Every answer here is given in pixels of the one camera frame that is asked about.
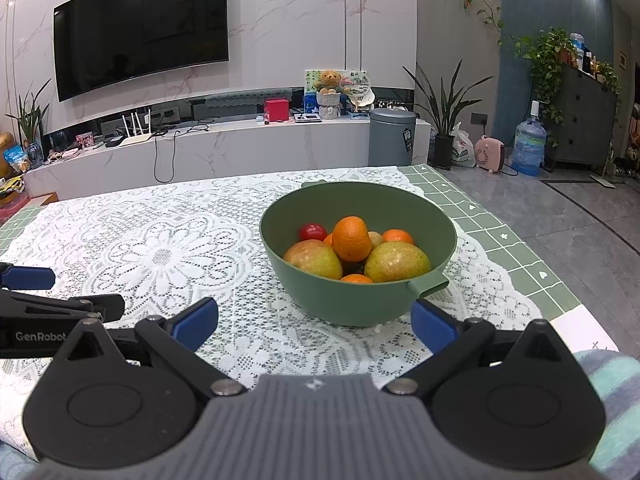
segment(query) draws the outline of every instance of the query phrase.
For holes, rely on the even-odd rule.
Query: gray cabinet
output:
[[[593,77],[564,65],[562,87],[556,96],[556,106],[562,110],[564,121],[546,128],[549,137],[558,143],[555,149],[549,149],[548,143],[546,166],[554,166],[555,162],[604,166],[616,101],[616,94]]]

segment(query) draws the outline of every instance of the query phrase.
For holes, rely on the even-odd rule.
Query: blue water bottle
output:
[[[516,126],[511,167],[527,175],[535,176],[540,171],[540,163],[545,158],[546,130],[540,124],[538,115],[540,102],[531,104],[531,116]]]

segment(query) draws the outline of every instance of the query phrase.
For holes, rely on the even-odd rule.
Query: green checkered tablecloth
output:
[[[20,211],[0,226],[0,255],[4,254],[9,244],[22,234],[24,228],[27,227],[44,208],[46,208],[46,206],[25,207],[20,209]]]
[[[399,170],[412,184],[420,187],[429,200],[440,206],[464,231],[480,242],[489,259],[508,271],[514,288],[531,298],[546,319],[555,319],[580,304],[566,285],[508,225],[471,200],[439,172],[426,164]],[[0,254],[42,209],[22,209],[0,227]]]

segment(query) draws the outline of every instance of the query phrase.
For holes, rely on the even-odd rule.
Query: pink space heater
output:
[[[476,163],[489,173],[500,171],[504,166],[504,144],[498,139],[482,136],[476,142]]]

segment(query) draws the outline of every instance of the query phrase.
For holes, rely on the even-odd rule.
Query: cherry tomato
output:
[[[320,240],[326,238],[326,230],[320,224],[306,224],[298,231],[300,241],[303,240]]]

